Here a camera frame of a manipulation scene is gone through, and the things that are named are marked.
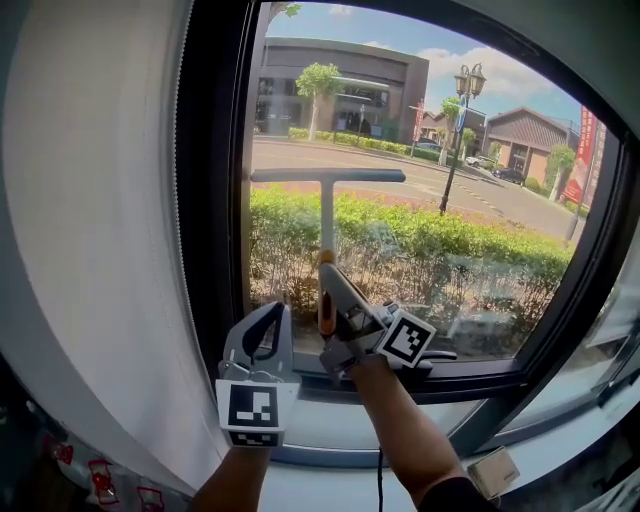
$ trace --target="house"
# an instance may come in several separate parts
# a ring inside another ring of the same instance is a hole
[[[484,115],[478,112],[473,112],[471,110],[467,111],[467,115],[464,118],[464,127],[470,128],[476,134],[474,141],[467,146],[467,155],[475,155],[482,147],[482,138],[484,137],[484,119]],[[442,112],[440,114],[434,114],[433,112],[425,111],[422,118],[422,136],[438,141],[438,137],[436,135],[438,128],[447,129],[447,119],[444,114]],[[452,133],[449,137],[449,142],[453,144],[454,129],[451,131]]]
[[[487,120],[482,153],[488,155],[492,142],[500,143],[498,163],[522,171],[525,178],[544,183],[551,148],[565,144],[574,151],[580,137],[572,123],[564,126],[527,107],[519,107]]]

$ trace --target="parked car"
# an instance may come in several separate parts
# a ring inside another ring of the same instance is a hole
[[[464,161],[472,167],[480,167],[480,159],[477,156],[468,156]]]
[[[467,162],[467,165],[470,165],[472,167],[482,167],[484,169],[488,168],[488,167],[494,167],[496,165],[496,161],[492,160],[491,158],[487,158],[486,156],[468,156],[467,158],[465,158],[465,162]]]
[[[440,153],[442,151],[442,146],[438,146],[435,142],[417,142],[416,147],[420,149],[427,149],[429,151],[435,151]]]
[[[524,182],[522,171],[509,169],[508,167],[504,167],[502,169],[494,169],[493,171],[491,171],[491,174],[493,174],[496,178],[512,181],[513,183],[517,183],[518,185]]]

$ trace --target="cable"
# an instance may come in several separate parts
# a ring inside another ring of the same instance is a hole
[[[378,449],[378,512],[382,512],[382,448]]]

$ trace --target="building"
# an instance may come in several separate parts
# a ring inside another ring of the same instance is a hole
[[[476,135],[475,139],[467,146],[467,156],[475,155],[481,150],[482,139],[484,137],[484,122],[485,116],[483,114],[467,110],[464,118],[464,128],[470,128]],[[432,112],[426,111],[422,118],[422,136],[441,143],[442,141],[439,141],[437,136],[438,128],[447,129],[447,118],[442,112],[440,114],[433,114]],[[449,136],[449,141],[452,145],[454,141],[454,130],[455,127],[451,129],[451,135]]]
[[[551,148],[565,144],[575,151],[579,140],[571,123],[563,126],[538,112],[520,107],[487,120],[482,153],[489,153],[492,142],[500,143],[498,163],[518,169],[525,178],[536,178],[542,184]]]
[[[341,94],[322,101],[318,130],[361,129],[366,136],[410,143],[416,119],[410,107],[424,97],[429,61],[320,39],[267,38],[256,109],[256,126],[262,133],[286,134],[289,127],[309,127],[311,100],[297,95],[295,81],[314,62],[335,64],[344,84]]]

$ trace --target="sky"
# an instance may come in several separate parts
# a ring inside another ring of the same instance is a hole
[[[471,108],[492,117],[526,106],[552,118],[580,122],[580,104],[569,94],[501,52],[466,36],[404,16],[340,4],[303,3],[298,14],[278,14],[268,36],[310,37],[368,44],[430,61],[425,104],[440,112],[447,96],[455,96],[460,66],[482,63],[487,78]]]

